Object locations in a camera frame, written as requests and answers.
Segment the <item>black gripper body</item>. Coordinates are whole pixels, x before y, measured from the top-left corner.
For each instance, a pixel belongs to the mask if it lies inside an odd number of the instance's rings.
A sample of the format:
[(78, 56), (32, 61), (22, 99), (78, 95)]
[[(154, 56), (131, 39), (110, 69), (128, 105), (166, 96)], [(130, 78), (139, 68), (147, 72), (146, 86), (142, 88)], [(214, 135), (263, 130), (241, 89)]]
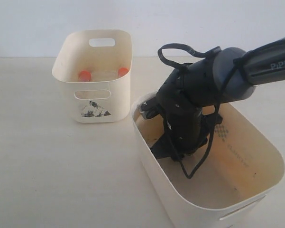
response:
[(202, 109), (214, 105), (216, 95), (210, 91), (196, 89), (159, 89), (156, 93), (163, 106), (166, 119), (163, 119), (164, 133), (175, 152), (174, 161), (193, 154), (208, 142), (213, 127), (222, 123), (222, 116), (202, 113)]

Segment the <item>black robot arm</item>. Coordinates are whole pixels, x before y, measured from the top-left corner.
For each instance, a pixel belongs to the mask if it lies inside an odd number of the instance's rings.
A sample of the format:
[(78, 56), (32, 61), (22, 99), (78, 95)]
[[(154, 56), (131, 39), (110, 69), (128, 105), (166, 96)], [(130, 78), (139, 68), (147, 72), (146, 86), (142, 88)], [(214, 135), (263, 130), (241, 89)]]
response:
[(285, 80), (285, 38), (250, 51), (215, 47), (202, 53), (186, 44), (170, 43), (157, 54), (173, 68), (155, 96), (164, 126), (151, 147), (157, 159), (178, 161), (208, 143), (208, 135), (222, 117), (203, 114), (203, 108), (245, 100), (258, 85)]

